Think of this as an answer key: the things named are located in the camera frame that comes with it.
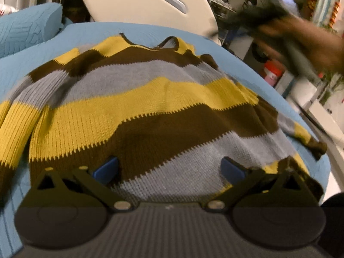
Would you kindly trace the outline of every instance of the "quilted fabric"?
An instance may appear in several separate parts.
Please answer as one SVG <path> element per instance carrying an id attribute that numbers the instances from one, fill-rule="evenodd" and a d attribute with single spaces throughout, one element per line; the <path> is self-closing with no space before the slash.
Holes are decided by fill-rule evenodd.
<path id="1" fill-rule="evenodd" d="M 0 18 L 0 58 L 53 38 L 61 27 L 62 6 L 47 3 Z"/>
<path id="2" fill-rule="evenodd" d="M 3 101 L 6 93 L 31 70 L 74 47 L 97 44 L 120 32 L 123 32 L 132 42 L 148 47 L 156 46 L 168 36 L 182 38 L 195 46 L 197 54 L 211 54 L 222 70 L 258 93 L 279 112 L 300 123 L 312 133 L 301 117 L 269 84 L 228 51 L 212 41 L 205 40 L 202 36 L 153 25 L 99 22 L 73 24 L 67 26 L 63 32 L 49 41 L 0 59 L 0 102 Z M 292 138 L 290 140 L 304 160 L 310 175 L 326 189 L 331 168 L 328 156 L 324 155 L 316 162 L 309 150 L 298 141 Z M 8 201 L 2 211 L 0 208 L 0 258 L 11 257 L 21 248 L 21 242 L 13 225 L 13 217 L 29 188 L 28 168 L 25 157 L 23 157 L 11 192 L 8 194 Z"/>

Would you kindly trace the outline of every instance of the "knit sweater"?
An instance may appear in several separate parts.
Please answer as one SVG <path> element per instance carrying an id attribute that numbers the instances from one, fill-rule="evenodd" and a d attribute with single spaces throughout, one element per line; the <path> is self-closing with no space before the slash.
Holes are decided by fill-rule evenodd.
<path id="1" fill-rule="evenodd" d="M 112 188 L 126 199 L 204 202 L 231 187 L 220 174 L 229 156 L 268 173 L 292 166 L 319 198 L 286 135 L 316 159 L 326 152 L 210 55 L 176 37 L 148 48 L 120 34 L 43 64 L 9 92 L 0 105 L 0 193 L 29 141 L 32 182 L 46 167 L 94 170 L 116 156 Z"/>

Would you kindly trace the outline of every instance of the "pillow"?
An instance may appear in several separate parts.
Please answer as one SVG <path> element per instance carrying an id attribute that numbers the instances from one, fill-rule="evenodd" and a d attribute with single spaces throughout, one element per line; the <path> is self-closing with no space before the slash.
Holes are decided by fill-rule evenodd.
<path id="1" fill-rule="evenodd" d="M 61 27 L 62 5 L 47 3 L 0 18 L 0 58 L 52 39 Z"/>
<path id="2" fill-rule="evenodd" d="M 74 24 L 73 21 L 71 21 L 69 18 L 67 17 L 62 17 L 62 25 L 60 27 L 62 32 L 68 25 Z"/>

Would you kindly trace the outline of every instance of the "hospital bed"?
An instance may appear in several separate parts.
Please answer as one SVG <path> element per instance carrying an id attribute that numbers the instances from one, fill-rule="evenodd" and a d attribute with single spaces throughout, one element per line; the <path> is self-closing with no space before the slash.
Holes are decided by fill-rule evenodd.
<path id="1" fill-rule="evenodd" d="M 311 132 L 301 117 L 257 73 L 213 41 L 205 39 L 216 29 L 215 18 L 206 0 L 84 0 L 93 23 L 72 24 L 57 36 L 16 54 L 0 59 L 0 101 L 28 72 L 74 47 L 97 44 L 123 32 L 132 42 L 155 47 L 167 36 L 193 44 L 196 53 L 211 54 L 219 67 L 261 95 L 278 111 Z M 326 189 L 330 162 L 327 155 L 315 161 L 298 141 L 290 138 L 311 176 Z M 30 189 L 27 156 L 23 155 L 8 200 L 0 211 L 0 257 L 8 258 L 21 247 L 14 227 L 14 214 Z"/>

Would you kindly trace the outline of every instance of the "brown stripe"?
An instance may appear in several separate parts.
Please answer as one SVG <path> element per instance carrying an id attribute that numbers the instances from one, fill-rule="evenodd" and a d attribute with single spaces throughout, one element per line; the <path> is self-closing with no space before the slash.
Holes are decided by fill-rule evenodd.
<path id="1" fill-rule="evenodd" d="M 203 54 L 200 56 L 200 59 L 204 62 L 207 63 L 209 66 L 211 66 L 213 69 L 217 70 L 218 65 L 216 64 L 214 58 L 210 54 Z"/>
<path id="2" fill-rule="evenodd" d="M 235 131 L 240 137 L 263 135 L 278 129 L 266 128 L 260 117 L 267 119 L 262 107 L 260 114 L 249 104 L 225 111 L 197 105 L 174 114 L 161 114 L 133 119 L 120 124 L 108 142 L 73 153 L 67 158 L 33 162 L 33 179 L 45 167 L 60 171 L 86 165 L 97 168 L 110 155 L 117 156 L 121 164 L 121 180 L 144 174 L 179 153 L 209 142 L 224 133 Z"/>
<path id="3" fill-rule="evenodd" d="M 187 65 L 198 66 L 202 62 L 197 56 L 193 55 L 190 50 L 187 50 L 185 54 L 181 55 L 169 48 L 149 51 L 141 47 L 128 47 L 110 57 L 104 57 L 103 60 L 90 65 L 88 71 L 106 65 L 125 65 L 131 63 L 149 62 L 153 60 L 162 60 L 168 63 L 173 63 L 179 67 L 185 67 Z"/>
<path id="4" fill-rule="evenodd" d="M 14 170 L 10 167 L 0 165 L 0 200 L 6 195 L 11 186 Z"/>
<path id="5" fill-rule="evenodd" d="M 307 187 L 310 189 L 317 201 L 319 201 L 321 196 L 324 194 L 324 190 L 322 189 L 320 183 L 310 177 L 304 170 L 302 170 L 296 160 L 291 156 L 288 156 L 287 158 L 278 162 L 277 172 L 281 174 L 287 168 L 293 168 L 298 173 L 298 175 L 302 179 L 304 179 Z"/>
<path id="6" fill-rule="evenodd" d="M 38 68 L 30 72 L 29 76 L 31 77 L 31 80 L 33 82 L 37 82 L 46 75 L 50 74 L 51 72 L 56 70 L 62 70 L 62 68 L 63 65 L 57 63 L 54 60 L 50 60 L 47 63 L 44 63 L 42 66 L 39 66 Z"/>
<path id="7" fill-rule="evenodd" d="M 254 106 L 255 113 L 260 123 L 267 129 L 267 131 L 269 133 L 274 133 L 279 129 L 277 123 L 278 112 L 260 96 L 258 96 L 258 98 L 258 105 Z"/>
<path id="8" fill-rule="evenodd" d="M 324 142 L 318 142 L 313 137 L 311 137 L 306 147 L 312 152 L 316 160 L 319 160 L 327 151 L 327 144 Z"/>
<path id="9" fill-rule="evenodd" d="M 92 67 L 94 65 L 98 66 L 98 63 L 101 63 L 104 59 L 106 59 L 105 56 L 91 49 L 69 61 L 64 65 L 63 69 L 71 77 L 80 77 L 92 71 L 94 69 Z"/>

